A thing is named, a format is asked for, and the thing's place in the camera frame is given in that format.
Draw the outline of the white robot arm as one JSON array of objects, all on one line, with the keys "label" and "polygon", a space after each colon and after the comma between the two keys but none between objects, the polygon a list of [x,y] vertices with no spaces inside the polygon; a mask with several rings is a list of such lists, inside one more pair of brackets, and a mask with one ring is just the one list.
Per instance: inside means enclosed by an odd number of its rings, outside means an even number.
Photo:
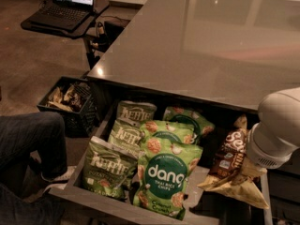
[{"label": "white robot arm", "polygon": [[264,97],[258,117],[247,135],[247,158],[264,169],[277,169],[300,148],[300,88]]}]

